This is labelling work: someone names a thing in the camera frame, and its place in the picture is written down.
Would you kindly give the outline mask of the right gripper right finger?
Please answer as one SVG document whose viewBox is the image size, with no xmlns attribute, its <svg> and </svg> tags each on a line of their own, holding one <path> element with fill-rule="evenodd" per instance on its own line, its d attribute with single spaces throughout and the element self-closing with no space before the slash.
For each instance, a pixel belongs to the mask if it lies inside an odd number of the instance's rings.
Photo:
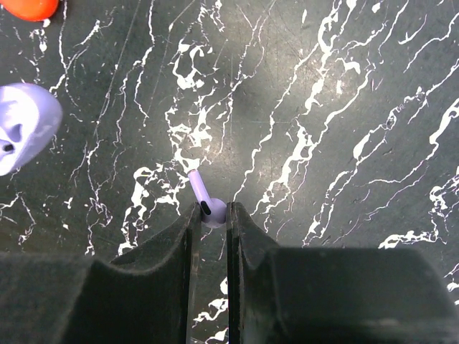
<svg viewBox="0 0 459 344">
<path fill-rule="evenodd" d="M 413 249 L 282 246 L 227 207 L 231 343 L 456 343 L 458 311 Z"/>
</svg>

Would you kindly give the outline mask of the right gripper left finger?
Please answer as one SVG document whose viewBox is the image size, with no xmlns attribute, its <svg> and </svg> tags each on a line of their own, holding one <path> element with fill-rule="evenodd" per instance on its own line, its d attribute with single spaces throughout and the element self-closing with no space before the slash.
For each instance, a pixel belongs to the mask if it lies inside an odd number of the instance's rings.
<svg viewBox="0 0 459 344">
<path fill-rule="evenodd" d="M 201 211 L 106 262 L 1 255 L 3 343 L 189 343 Z"/>
</svg>

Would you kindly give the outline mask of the purple earbud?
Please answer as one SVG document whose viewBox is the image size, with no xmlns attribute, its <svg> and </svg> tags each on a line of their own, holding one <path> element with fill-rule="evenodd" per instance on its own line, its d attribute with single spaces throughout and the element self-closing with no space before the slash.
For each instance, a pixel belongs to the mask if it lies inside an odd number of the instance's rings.
<svg viewBox="0 0 459 344">
<path fill-rule="evenodd" d="M 227 204 L 209 195 L 198 170 L 191 170 L 188 178 L 201 208 L 202 222 L 212 229 L 223 226 L 226 222 Z"/>
</svg>

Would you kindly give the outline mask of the purple earbud charging case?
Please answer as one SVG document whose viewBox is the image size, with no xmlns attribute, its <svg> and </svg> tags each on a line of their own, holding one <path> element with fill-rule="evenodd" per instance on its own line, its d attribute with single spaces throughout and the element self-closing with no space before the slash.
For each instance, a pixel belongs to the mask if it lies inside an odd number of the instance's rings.
<svg viewBox="0 0 459 344">
<path fill-rule="evenodd" d="M 1 175 L 38 155 L 58 131 L 63 109 L 57 98 L 32 83 L 1 87 Z"/>
</svg>

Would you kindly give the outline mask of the red earbud charging case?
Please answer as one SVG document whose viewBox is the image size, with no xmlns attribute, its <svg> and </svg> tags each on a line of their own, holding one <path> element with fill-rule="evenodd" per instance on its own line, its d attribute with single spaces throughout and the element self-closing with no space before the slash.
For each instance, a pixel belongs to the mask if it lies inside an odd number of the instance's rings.
<svg viewBox="0 0 459 344">
<path fill-rule="evenodd" d="M 28 22 L 39 22 L 53 16 L 59 2 L 59 0 L 1 0 L 1 5 L 17 18 Z"/>
</svg>

